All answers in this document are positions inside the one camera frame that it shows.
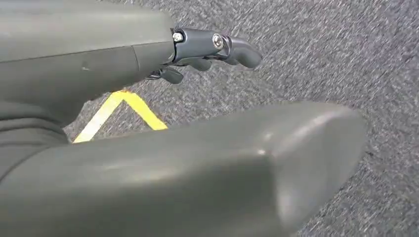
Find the prosthetic hand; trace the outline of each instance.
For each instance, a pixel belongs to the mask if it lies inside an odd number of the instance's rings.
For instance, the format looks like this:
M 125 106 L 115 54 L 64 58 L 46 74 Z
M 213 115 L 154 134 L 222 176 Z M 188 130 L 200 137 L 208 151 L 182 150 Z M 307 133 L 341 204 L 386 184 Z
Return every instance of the prosthetic hand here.
M 183 128 L 69 144 L 84 102 L 176 67 L 255 67 L 242 39 L 161 12 L 73 1 L 0 3 L 0 233 L 4 237 L 277 237 L 353 172 L 358 113 L 273 105 Z

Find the rounded gray plastic part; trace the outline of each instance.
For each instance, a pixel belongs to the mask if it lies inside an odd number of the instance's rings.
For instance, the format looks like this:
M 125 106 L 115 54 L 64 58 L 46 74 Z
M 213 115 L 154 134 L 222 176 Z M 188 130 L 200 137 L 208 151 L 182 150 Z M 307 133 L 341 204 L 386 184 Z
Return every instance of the rounded gray plastic part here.
M 325 103 L 40 152 L 0 185 L 3 236 L 277 237 L 350 177 L 363 119 Z
M 0 119 L 19 107 L 66 126 L 87 100 L 174 57 L 173 21 L 160 11 L 62 0 L 5 0 L 0 9 Z

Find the yellow tape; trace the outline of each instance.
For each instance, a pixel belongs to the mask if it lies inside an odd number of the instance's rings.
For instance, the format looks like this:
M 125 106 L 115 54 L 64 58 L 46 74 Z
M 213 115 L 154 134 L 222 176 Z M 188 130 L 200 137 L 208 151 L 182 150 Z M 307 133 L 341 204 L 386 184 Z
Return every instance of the yellow tape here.
M 147 104 L 137 94 L 130 92 L 123 92 L 124 100 L 131 106 L 131 108 L 139 114 L 143 120 L 153 130 L 167 129 L 164 122 L 157 118 L 157 116 L 150 110 Z
M 144 100 L 137 94 L 128 91 L 117 91 L 106 99 L 105 103 L 103 103 L 86 127 L 74 140 L 74 143 L 90 141 L 123 100 L 125 100 L 153 130 L 167 129 L 165 123 L 157 118 Z

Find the yellow floor marking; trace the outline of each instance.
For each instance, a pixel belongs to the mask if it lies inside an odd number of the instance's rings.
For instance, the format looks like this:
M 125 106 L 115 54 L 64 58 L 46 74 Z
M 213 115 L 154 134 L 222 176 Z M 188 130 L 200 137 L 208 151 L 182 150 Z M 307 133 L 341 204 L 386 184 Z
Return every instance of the yellow floor marking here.
M 124 100 L 131 106 L 131 108 L 139 114 L 143 120 L 153 130 L 167 129 L 164 122 L 156 117 L 156 115 L 150 110 L 147 104 L 137 94 L 130 92 L 123 92 Z
M 153 130 L 167 129 L 165 123 L 156 117 L 144 100 L 137 94 L 128 91 L 117 91 L 106 99 L 105 103 L 103 103 L 86 127 L 74 140 L 74 143 L 90 141 L 118 105 L 124 100 Z

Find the silver screw head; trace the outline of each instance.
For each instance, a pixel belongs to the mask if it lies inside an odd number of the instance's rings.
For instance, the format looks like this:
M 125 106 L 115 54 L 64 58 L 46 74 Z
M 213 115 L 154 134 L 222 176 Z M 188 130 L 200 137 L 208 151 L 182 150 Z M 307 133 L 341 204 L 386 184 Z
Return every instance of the silver screw head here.
M 224 41 L 220 34 L 214 34 L 212 36 L 212 43 L 216 49 L 222 49 L 224 47 Z
M 173 33 L 172 37 L 173 37 L 173 40 L 175 42 L 182 42 L 183 41 L 183 35 L 181 33 L 177 33 L 177 32 Z

